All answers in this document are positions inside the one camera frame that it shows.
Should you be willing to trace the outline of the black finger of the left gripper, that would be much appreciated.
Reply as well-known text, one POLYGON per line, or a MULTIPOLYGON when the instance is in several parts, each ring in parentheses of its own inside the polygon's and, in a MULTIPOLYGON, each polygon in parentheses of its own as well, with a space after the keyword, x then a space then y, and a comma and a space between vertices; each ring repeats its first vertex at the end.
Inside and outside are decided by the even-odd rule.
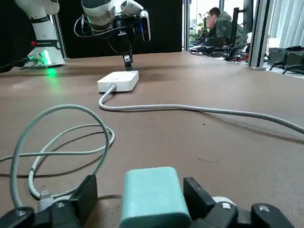
POLYGON ((132 47, 129 46, 128 48, 125 48, 123 51, 121 51, 123 60, 124 60, 124 67, 126 71, 131 71, 133 69, 132 63, 133 63, 133 52, 132 47))

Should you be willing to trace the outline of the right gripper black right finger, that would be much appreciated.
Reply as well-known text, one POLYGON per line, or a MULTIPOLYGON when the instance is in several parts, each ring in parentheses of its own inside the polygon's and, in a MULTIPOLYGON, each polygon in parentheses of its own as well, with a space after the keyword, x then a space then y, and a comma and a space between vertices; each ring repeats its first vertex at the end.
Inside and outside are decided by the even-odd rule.
POLYGON ((183 179, 183 195, 191 228, 293 228, 277 207, 256 203, 244 210, 228 199, 211 197, 193 177, 183 179))

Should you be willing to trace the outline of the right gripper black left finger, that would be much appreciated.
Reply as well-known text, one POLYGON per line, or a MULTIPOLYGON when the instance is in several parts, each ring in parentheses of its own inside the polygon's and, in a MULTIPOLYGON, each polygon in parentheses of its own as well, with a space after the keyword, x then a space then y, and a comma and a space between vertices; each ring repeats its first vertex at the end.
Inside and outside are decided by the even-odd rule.
POLYGON ((95 175, 88 175, 69 199, 35 213, 32 207, 10 210, 0 218, 2 228, 82 228, 97 202, 95 175))

